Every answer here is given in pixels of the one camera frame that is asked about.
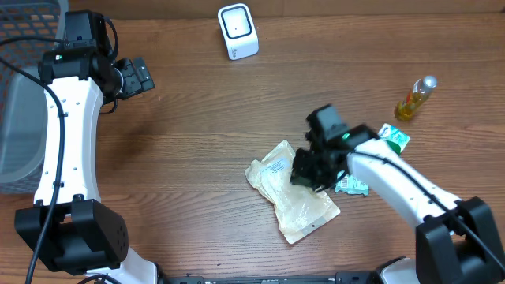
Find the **teal snack packet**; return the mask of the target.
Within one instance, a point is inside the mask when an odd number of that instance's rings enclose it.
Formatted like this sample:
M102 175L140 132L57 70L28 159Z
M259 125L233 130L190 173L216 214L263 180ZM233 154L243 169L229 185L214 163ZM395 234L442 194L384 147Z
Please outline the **teal snack packet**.
M335 186L335 193L344 192L349 195L362 195L369 194L369 187L364 182L356 179L352 175L345 174L344 171L338 173L339 182Z

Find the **beige brown snack packet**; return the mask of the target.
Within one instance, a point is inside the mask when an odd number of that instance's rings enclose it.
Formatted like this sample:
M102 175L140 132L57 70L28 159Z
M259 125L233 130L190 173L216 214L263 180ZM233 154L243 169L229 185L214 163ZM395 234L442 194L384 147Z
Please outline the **beige brown snack packet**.
M279 230L293 245L340 214L325 192L290 183L295 152L287 140L245 170L249 184L273 204Z

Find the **teal Kleenex tissue pack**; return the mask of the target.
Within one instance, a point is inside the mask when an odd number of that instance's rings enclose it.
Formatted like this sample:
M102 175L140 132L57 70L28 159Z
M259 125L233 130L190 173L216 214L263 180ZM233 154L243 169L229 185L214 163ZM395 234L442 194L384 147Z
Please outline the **teal Kleenex tissue pack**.
M391 124L384 123L378 135L389 142L397 144L401 151L410 142L410 136Z

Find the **silver capped amber bottle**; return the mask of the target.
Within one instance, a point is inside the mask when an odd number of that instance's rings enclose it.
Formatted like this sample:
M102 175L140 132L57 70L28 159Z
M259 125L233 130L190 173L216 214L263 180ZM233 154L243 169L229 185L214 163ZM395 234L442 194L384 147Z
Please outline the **silver capped amber bottle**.
M425 76L417 80L407 97L399 101L395 107L395 117L400 121L409 121L426 102L438 84L434 76Z

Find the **green lid jar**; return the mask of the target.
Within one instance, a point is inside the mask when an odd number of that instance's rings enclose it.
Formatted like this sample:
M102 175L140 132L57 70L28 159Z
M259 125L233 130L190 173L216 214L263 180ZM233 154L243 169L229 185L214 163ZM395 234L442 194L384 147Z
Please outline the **green lid jar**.
M395 152L397 155L401 155L402 149L398 144L390 140L387 140L387 144L393 152Z

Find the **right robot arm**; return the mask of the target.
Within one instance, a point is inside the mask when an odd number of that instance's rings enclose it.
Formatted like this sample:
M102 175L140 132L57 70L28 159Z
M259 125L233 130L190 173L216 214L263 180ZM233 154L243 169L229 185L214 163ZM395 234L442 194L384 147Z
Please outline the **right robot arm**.
M368 273L368 283L500 283L504 248L490 207L462 200L416 171L367 125L350 128L331 105L306 118L309 149L296 151L290 181L314 192L347 174L370 186L414 230L416 256Z

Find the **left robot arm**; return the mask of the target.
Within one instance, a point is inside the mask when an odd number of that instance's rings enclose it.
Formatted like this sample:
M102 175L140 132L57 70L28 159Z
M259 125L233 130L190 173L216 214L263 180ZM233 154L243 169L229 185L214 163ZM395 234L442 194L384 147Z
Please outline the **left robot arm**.
M32 263L83 282L164 283L158 264L129 244L125 220L103 205L95 148L104 105L152 90L141 58L118 57L111 20L89 10L68 12L65 32L46 52L33 81L47 102L43 172L33 205L15 214L15 230Z

